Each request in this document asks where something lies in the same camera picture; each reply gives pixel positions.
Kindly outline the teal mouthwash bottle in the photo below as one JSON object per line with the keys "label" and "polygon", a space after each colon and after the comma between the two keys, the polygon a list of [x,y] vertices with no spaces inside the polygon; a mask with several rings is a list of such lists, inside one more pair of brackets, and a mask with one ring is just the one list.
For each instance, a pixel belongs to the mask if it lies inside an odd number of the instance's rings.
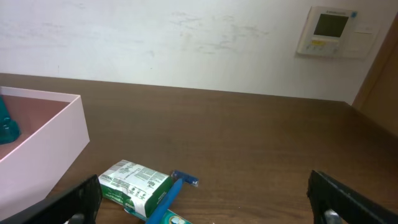
{"label": "teal mouthwash bottle", "polygon": [[1,97],[1,132],[0,144],[8,144],[14,142],[21,135],[18,124],[11,119],[6,108],[3,98]]}

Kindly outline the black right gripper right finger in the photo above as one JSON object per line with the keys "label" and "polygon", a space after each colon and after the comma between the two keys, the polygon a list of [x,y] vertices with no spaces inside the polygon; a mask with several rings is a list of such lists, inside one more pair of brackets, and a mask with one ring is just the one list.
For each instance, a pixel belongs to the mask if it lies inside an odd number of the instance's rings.
{"label": "black right gripper right finger", "polygon": [[397,214],[321,171],[311,171],[307,197],[314,224],[397,223]]}

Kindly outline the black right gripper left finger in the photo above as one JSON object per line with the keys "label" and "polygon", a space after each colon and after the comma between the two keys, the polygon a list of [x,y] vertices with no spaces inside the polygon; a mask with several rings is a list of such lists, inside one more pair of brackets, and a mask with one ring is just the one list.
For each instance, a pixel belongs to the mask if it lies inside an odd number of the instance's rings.
{"label": "black right gripper left finger", "polygon": [[95,224],[102,198],[100,182],[95,174],[6,218],[1,224]]}

